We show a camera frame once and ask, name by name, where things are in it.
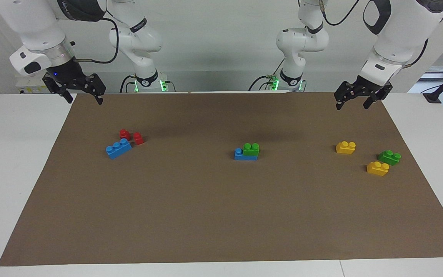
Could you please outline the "blue three-stud toy block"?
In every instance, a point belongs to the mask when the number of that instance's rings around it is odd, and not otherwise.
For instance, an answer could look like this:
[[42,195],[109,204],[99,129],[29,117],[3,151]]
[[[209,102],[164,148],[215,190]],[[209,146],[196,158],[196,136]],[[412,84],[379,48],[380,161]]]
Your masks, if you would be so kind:
[[110,159],[116,159],[132,149],[130,142],[126,138],[122,138],[118,142],[114,142],[113,145],[107,146],[105,151]]
[[234,151],[234,160],[239,161],[256,161],[258,156],[250,156],[250,155],[244,155],[244,151],[241,148],[237,148]]

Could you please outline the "yellow two-stud toy block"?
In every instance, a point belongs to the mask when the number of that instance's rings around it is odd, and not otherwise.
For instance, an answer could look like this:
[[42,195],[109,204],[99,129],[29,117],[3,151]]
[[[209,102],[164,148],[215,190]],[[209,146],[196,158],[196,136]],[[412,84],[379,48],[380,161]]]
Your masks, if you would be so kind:
[[341,141],[336,145],[336,152],[341,154],[352,154],[355,152],[356,144],[355,142]]
[[368,163],[367,173],[372,175],[384,176],[389,172],[390,165],[387,163],[381,163],[379,161]]

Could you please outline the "white box with labels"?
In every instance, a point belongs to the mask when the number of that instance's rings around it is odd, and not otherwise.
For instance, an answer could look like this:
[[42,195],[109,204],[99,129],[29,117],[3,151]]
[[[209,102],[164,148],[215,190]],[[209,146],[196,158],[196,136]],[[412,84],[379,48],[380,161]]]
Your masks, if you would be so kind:
[[50,93],[42,80],[43,74],[32,74],[27,77],[16,75],[16,89],[18,93]]

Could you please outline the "brown paper mat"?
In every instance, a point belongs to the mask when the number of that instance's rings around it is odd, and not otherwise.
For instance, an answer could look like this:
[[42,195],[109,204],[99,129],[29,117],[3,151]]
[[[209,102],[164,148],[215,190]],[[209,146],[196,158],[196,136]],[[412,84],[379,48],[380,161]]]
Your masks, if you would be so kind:
[[443,207],[382,103],[118,93],[76,97],[0,266],[418,257],[443,257]]

